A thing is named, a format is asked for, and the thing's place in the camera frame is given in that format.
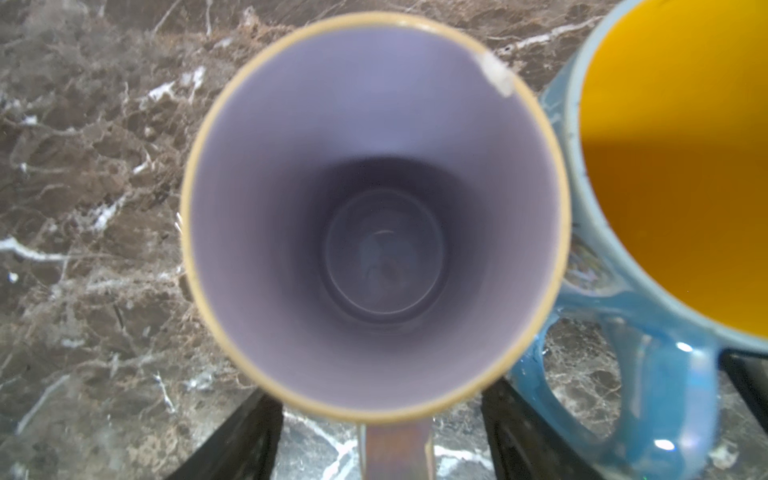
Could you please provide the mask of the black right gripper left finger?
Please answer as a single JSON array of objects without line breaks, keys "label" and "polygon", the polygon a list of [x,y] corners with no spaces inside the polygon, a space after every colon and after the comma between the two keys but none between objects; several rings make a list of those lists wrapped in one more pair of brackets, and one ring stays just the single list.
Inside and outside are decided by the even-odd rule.
[{"label": "black right gripper left finger", "polygon": [[282,402],[255,390],[167,479],[269,480],[283,420]]}]

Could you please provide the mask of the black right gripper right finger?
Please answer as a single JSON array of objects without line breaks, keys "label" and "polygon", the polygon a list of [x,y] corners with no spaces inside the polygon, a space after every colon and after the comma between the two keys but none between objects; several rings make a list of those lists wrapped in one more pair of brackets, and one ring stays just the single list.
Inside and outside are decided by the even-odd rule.
[{"label": "black right gripper right finger", "polygon": [[482,392],[481,412],[498,480],[599,480],[505,379]]}]

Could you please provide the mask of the pink iridescent mug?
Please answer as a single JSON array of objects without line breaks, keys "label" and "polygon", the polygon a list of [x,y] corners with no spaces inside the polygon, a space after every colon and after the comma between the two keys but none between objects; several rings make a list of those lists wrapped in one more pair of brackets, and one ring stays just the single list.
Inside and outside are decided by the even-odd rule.
[{"label": "pink iridescent mug", "polygon": [[567,263],[563,156],[482,43],[328,18],[226,85],[180,201],[202,319],[282,402],[358,426],[366,479],[431,479],[432,419],[522,356]]}]

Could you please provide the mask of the blue mug yellow inside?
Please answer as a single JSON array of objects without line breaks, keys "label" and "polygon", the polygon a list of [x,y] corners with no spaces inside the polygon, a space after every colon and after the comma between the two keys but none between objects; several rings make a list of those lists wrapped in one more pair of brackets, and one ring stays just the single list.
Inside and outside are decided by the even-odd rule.
[{"label": "blue mug yellow inside", "polygon": [[550,320],[601,326],[620,370],[615,430],[596,437],[557,400],[542,336],[514,385],[589,478],[693,478],[720,370],[767,420],[767,5],[621,2],[540,102],[572,206]]}]

